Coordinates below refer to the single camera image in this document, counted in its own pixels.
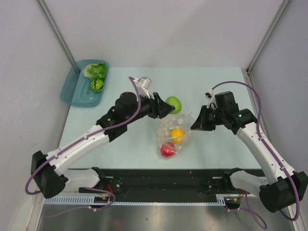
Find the left aluminium corner post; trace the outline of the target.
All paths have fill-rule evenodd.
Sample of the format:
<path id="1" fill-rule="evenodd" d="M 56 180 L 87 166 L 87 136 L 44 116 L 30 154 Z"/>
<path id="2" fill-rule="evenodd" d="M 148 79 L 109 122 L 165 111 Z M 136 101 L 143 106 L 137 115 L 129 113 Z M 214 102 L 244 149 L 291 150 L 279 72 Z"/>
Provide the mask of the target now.
<path id="1" fill-rule="evenodd" d="M 72 52 L 69 48 L 69 46 L 67 45 L 64 36 L 62 35 L 62 32 L 60 31 L 60 28 L 58 27 L 46 1 L 44 0 L 35 0 L 36 4 L 38 5 L 40 11 L 42 12 L 43 16 L 45 17 L 45 20 L 47 22 L 47 24 L 49 25 L 52 33 L 54 34 L 54 36 L 56 37 L 60 47 L 62 48 L 64 54 L 66 55 L 68 61 L 70 62 L 70 64 L 73 66 L 76 61 L 72 55 Z"/>

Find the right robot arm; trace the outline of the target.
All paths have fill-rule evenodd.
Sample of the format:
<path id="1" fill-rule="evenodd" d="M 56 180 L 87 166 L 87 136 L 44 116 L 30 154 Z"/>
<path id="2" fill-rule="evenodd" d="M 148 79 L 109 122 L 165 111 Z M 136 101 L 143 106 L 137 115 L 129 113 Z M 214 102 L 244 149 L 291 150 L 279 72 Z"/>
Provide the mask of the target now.
<path id="1" fill-rule="evenodd" d="M 213 131 L 224 125 L 249 149 L 264 173 L 264 177 L 249 174 L 240 168 L 223 173 L 222 188 L 227 193 L 237 189 L 256 195 L 263 206 L 272 213 L 301 201 L 304 197 L 308 176 L 296 172 L 270 144 L 263 131 L 257 129 L 257 118 L 249 109 L 240 110 L 232 92 L 205 95 L 209 102 L 201 107 L 200 114 L 191 130 Z"/>

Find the aluminium corner post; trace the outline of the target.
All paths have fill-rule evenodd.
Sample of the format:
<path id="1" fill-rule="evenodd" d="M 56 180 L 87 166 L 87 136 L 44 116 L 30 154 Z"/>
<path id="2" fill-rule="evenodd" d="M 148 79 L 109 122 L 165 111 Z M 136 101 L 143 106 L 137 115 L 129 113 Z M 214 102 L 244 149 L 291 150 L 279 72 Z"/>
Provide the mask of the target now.
<path id="1" fill-rule="evenodd" d="M 52 33 L 54 34 L 54 36 L 56 37 L 60 47 L 62 48 L 64 54 L 66 55 L 68 61 L 70 62 L 70 64 L 73 66 L 76 61 L 72 55 L 72 52 L 69 48 L 69 46 L 67 45 L 64 36 L 62 35 L 62 32 L 60 31 L 60 28 L 58 27 L 46 1 L 44 0 L 35 0 L 36 4 L 38 5 L 40 11 L 42 12 L 43 16 L 45 17 L 45 20 L 47 22 L 47 24 L 49 25 Z"/>
<path id="2" fill-rule="evenodd" d="M 280 22 L 282 21 L 285 13 L 287 12 L 290 4 L 292 3 L 292 0 L 283 0 L 273 18 L 273 20 L 271 21 L 265 35 L 263 36 L 261 43 L 259 44 L 255 54 L 253 55 L 252 60 L 250 61 L 248 67 L 245 69 L 247 73 L 251 73 L 251 71 L 253 70 L 255 64 L 257 63 L 257 61 L 259 60 L 259 58 L 261 57 L 263 51 L 265 50 L 267 44 L 269 43 L 271 37 L 273 36 L 275 30 L 278 28 L 278 25 L 280 24 Z"/>

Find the right aluminium corner post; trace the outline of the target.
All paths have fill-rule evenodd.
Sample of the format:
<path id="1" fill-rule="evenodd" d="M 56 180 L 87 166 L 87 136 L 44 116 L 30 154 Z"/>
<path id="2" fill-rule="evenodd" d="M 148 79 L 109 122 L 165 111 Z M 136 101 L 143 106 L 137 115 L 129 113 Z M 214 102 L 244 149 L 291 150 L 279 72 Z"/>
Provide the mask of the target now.
<path id="1" fill-rule="evenodd" d="M 271 21 L 265 35 L 263 36 L 261 43 L 259 44 L 255 54 L 253 55 L 252 60 L 250 61 L 248 67 L 245 69 L 247 73 L 251 73 L 251 71 L 253 70 L 255 64 L 257 63 L 257 61 L 259 60 L 259 58 L 261 57 L 263 51 L 265 50 L 267 44 L 269 43 L 271 37 L 273 36 L 275 30 L 278 28 L 278 25 L 280 24 L 280 22 L 282 21 L 285 13 L 287 12 L 290 4 L 292 3 L 292 0 L 283 0 L 273 18 L 273 20 Z"/>

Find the teal plastic bin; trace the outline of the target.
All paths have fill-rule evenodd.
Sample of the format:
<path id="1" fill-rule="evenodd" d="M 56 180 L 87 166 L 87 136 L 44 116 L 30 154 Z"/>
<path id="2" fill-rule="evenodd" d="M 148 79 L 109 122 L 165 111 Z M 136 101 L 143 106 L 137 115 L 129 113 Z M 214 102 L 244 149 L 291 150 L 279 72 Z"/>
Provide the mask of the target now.
<path id="1" fill-rule="evenodd" d="M 106 63 L 108 66 L 107 75 L 104 79 L 103 90 L 100 93 L 94 92 L 90 88 L 90 83 L 93 79 L 84 76 L 83 71 L 89 64 Z M 86 59 L 76 62 L 70 69 L 65 80 L 60 99 L 71 106 L 75 107 L 95 107 L 102 99 L 106 81 L 109 74 L 109 64 L 107 61 L 98 59 Z"/>

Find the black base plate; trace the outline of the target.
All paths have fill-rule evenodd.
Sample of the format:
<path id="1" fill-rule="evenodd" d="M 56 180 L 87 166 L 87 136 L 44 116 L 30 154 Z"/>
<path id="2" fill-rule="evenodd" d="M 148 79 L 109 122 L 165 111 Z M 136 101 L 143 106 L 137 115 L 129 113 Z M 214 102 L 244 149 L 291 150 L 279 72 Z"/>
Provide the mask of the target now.
<path id="1" fill-rule="evenodd" d="M 214 202 L 216 196 L 224 197 L 225 203 L 241 202 L 246 191 L 226 188 L 223 173 L 230 169 L 71 169 L 69 173 L 99 176 L 99 183 L 93 187 L 82 187 L 76 191 L 63 191 L 60 195 L 108 196 L 114 202 L 161 202 L 193 203 Z M 243 169 L 249 174 L 264 177 L 260 169 Z"/>

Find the green fake pepper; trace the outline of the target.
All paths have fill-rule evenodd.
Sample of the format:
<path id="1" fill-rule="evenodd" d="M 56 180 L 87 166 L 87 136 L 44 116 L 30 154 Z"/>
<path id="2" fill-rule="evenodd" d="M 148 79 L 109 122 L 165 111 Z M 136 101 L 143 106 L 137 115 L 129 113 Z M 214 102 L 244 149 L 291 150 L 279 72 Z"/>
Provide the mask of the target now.
<path id="1" fill-rule="evenodd" d="M 180 100 L 175 96 L 170 96 L 166 99 L 166 103 L 175 107 L 171 114 L 177 114 L 182 110 L 182 105 Z"/>

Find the front aluminium rail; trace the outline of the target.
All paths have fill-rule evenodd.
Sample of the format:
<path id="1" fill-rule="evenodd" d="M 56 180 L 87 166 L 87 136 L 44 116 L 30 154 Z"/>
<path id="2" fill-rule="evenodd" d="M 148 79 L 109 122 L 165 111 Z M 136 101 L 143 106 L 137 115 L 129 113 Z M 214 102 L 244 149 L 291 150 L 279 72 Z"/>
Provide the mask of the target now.
<path id="1" fill-rule="evenodd" d="M 51 176 L 43 177 L 41 180 L 35 180 L 37 186 L 41 190 L 45 198 L 52 198 L 63 191 L 76 191 L 78 188 L 93 188 L 99 183 L 99 176 L 95 173 L 75 174 L 69 173 L 67 176 Z M 223 182 L 234 188 L 244 189 L 254 195 L 269 197 L 271 194 L 275 196 L 294 195 L 296 189 L 293 183 L 288 179 L 280 179 L 275 183 L 266 183 L 265 179 L 253 176 L 244 171 L 238 171 L 227 176 Z"/>

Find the clear polka dot zip bag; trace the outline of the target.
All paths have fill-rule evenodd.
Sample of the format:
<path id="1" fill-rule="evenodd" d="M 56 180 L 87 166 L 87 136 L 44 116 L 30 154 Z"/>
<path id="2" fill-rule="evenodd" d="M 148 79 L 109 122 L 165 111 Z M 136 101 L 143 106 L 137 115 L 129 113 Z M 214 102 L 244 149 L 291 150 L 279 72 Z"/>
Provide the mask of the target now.
<path id="1" fill-rule="evenodd" d="M 193 122 L 191 111 L 181 111 L 163 118 L 157 130 L 158 155 L 172 158 L 187 149 L 192 139 Z"/>

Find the green fake lettuce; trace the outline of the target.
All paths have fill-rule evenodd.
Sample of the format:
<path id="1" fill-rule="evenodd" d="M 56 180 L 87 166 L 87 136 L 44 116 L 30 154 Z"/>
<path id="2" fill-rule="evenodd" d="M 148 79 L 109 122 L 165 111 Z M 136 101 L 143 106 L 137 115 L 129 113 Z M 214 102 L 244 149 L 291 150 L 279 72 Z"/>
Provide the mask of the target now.
<path id="1" fill-rule="evenodd" d="M 104 79 L 107 75 L 108 66 L 106 63 L 89 64 L 85 67 L 83 74 L 89 79 Z"/>

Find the yellow fake food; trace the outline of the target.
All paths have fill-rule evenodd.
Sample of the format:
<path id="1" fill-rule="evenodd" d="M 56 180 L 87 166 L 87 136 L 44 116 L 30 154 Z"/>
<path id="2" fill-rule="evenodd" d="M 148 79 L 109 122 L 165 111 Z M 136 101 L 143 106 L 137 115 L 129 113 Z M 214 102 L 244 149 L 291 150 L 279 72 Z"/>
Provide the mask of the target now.
<path id="1" fill-rule="evenodd" d="M 185 132 L 181 129 L 175 128 L 171 130 L 170 137 L 174 143 L 185 142 Z"/>

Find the red fake tomato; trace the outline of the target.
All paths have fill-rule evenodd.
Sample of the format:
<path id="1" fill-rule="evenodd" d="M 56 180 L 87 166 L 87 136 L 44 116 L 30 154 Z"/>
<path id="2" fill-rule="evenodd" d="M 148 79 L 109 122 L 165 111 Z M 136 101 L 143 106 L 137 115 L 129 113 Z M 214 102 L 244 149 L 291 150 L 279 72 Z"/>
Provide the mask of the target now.
<path id="1" fill-rule="evenodd" d="M 172 157 L 176 154 L 176 148 L 174 144 L 167 142 L 162 144 L 160 148 L 160 153 L 163 157 Z"/>

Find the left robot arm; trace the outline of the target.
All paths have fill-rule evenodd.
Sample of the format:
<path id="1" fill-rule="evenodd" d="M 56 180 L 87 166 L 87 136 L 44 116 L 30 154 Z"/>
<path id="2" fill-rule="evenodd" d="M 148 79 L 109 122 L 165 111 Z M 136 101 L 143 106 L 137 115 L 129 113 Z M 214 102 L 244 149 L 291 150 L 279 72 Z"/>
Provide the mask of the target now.
<path id="1" fill-rule="evenodd" d="M 47 154 L 37 151 L 32 155 L 30 178 L 39 188 L 36 193 L 42 193 L 46 199 L 58 195 L 69 182 L 65 172 L 77 160 L 120 137 L 128 130 L 128 124 L 145 116 L 162 119 L 174 109 L 156 92 L 150 97 L 122 93 L 115 105 L 76 140 Z"/>

